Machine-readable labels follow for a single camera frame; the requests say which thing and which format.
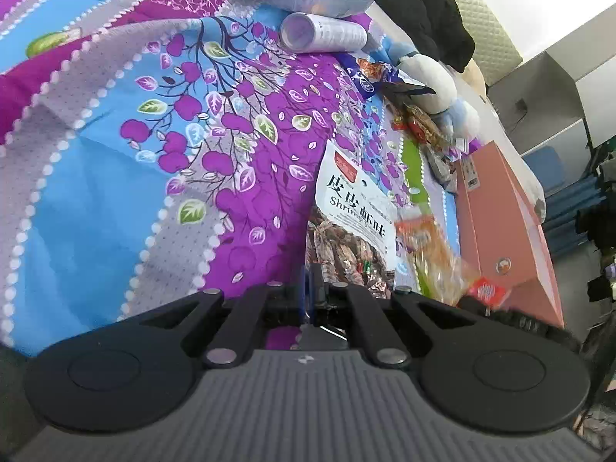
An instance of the gray ribbed surface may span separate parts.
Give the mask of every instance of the gray ribbed surface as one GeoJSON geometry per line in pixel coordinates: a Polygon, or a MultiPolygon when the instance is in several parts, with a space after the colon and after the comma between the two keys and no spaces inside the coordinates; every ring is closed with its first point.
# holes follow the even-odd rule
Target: gray ribbed surface
{"type": "Polygon", "coordinates": [[[85,436],[47,427],[16,457],[50,460],[586,462],[599,455],[567,429],[512,439],[464,429],[435,412],[404,373],[371,367],[357,351],[256,351],[247,365],[206,373],[190,401],[146,429],[85,436]]]}

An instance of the metal screw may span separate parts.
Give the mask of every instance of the metal screw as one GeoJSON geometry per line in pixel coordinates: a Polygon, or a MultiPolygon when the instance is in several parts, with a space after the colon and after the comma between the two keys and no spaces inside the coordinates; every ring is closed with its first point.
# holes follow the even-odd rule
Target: metal screw
{"type": "Polygon", "coordinates": [[[237,357],[237,354],[233,349],[227,349],[225,347],[219,347],[208,351],[206,358],[216,365],[228,365],[233,363],[237,357]]]}
{"type": "Polygon", "coordinates": [[[399,365],[407,360],[407,353],[393,347],[386,347],[377,352],[377,359],[386,365],[399,365]]]}

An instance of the red candy wrapper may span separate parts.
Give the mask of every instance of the red candy wrapper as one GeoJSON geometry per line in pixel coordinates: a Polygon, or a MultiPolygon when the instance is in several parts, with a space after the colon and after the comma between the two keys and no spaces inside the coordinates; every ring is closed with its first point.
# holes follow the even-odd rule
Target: red candy wrapper
{"type": "Polygon", "coordinates": [[[483,276],[475,281],[467,291],[467,295],[475,297],[492,309],[499,308],[509,296],[509,293],[510,290],[492,283],[483,276]]]}

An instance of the black cloth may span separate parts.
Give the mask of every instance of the black cloth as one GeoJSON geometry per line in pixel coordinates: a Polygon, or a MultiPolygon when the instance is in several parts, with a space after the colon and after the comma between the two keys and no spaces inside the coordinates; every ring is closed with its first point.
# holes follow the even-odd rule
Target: black cloth
{"type": "Polygon", "coordinates": [[[463,72],[475,52],[455,0],[377,0],[417,50],[463,72]]]}

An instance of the quilted white surface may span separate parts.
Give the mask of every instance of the quilted white surface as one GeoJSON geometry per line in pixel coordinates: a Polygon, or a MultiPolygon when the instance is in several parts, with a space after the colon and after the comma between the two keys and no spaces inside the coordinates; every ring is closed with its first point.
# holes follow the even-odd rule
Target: quilted white surface
{"type": "Polygon", "coordinates": [[[494,85],[521,63],[522,57],[483,0],[456,0],[456,3],[464,27],[475,40],[473,58],[484,74],[485,82],[494,85]]]}

